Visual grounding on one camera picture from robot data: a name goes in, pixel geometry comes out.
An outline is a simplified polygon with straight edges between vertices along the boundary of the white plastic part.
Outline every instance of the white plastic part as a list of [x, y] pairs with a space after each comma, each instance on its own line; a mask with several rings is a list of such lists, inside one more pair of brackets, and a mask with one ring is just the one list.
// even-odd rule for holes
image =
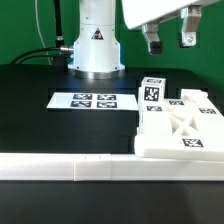
[[124, 19], [129, 29], [158, 20], [189, 5], [206, 6], [219, 0], [122, 0]]
[[224, 163], [111, 154], [0, 154], [0, 180], [224, 180]]
[[80, 35], [69, 69], [87, 73], [123, 70], [115, 38], [115, 0], [80, 0]]
[[137, 156], [224, 162], [224, 117], [207, 93], [183, 89], [181, 99], [162, 99], [150, 91], [154, 83], [147, 84], [147, 94], [143, 87], [139, 95], [147, 97], [139, 98]]

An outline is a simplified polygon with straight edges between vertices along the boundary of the cable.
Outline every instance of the cable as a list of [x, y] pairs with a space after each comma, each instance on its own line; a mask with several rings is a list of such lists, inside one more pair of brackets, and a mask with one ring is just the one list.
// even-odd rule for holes
[[64, 38], [62, 35], [62, 26], [61, 26], [60, 0], [54, 0], [54, 13], [56, 22], [56, 47], [60, 47], [64, 45]]
[[24, 58], [18, 64], [22, 64], [24, 61], [32, 59], [32, 58], [46, 58], [46, 57], [49, 57], [49, 58], [53, 58], [53, 57], [70, 58], [70, 55], [69, 54], [64, 54], [64, 55], [55, 55], [55, 54], [53, 54], [53, 55], [33, 55], [33, 56], [29, 56], [29, 57]]
[[16, 62], [18, 60], [20, 60], [20, 59], [22, 59], [25, 56], [30, 55], [30, 54], [35, 54], [35, 53], [40, 53], [40, 52], [46, 52], [46, 51], [59, 51], [59, 50], [60, 50], [60, 48], [58, 48], [58, 47], [48, 47], [48, 48], [41, 48], [41, 49], [36, 49], [36, 50], [28, 51], [28, 52], [26, 52], [24, 54], [21, 54], [18, 57], [16, 57], [14, 60], [12, 60], [10, 62], [10, 64], [16, 64]]
[[[39, 13], [38, 13], [38, 0], [35, 0], [35, 14], [36, 14], [36, 24], [37, 24], [37, 30], [38, 30], [38, 34], [41, 40], [41, 43], [43, 45], [44, 48], [46, 48], [46, 44], [44, 42], [44, 38], [40, 29], [40, 22], [39, 22]], [[48, 58], [48, 63], [49, 65], [51, 65], [51, 61], [50, 58]]]
[[54, 56], [55, 55], [34, 55], [34, 56], [29, 56], [29, 57], [26, 57], [23, 60], [21, 60], [18, 64], [22, 64], [24, 61], [32, 59], [32, 58], [46, 58], [46, 57], [52, 58]]

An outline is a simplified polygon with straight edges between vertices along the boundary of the white paper sheet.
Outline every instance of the white paper sheet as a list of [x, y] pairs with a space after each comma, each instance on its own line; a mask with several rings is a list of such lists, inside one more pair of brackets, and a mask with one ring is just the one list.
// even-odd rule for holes
[[137, 111], [138, 104], [132, 94], [55, 92], [47, 108]]

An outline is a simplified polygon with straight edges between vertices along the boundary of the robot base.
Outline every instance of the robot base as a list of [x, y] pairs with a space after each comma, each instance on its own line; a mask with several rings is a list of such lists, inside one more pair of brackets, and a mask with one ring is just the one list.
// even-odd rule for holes
[[75, 69], [69, 69], [69, 74], [82, 77], [84, 79], [113, 79], [122, 77], [125, 74], [125, 69], [111, 72], [87, 72]]

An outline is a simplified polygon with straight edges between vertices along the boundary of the white block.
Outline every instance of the white block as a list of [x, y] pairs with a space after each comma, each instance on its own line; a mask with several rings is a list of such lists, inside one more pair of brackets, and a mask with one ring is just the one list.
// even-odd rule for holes
[[162, 102], [165, 93], [165, 83], [165, 79], [145, 77], [142, 80], [141, 100], [139, 103], [144, 106]]
[[73, 180], [73, 158], [57, 154], [0, 154], [0, 180]]
[[109, 154], [79, 155], [74, 160], [74, 180], [110, 180], [111, 156]]
[[135, 154], [144, 158], [224, 161], [224, 117], [201, 90], [140, 111]]
[[111, 180], [224, 180], [224, 163], [112, 155]]

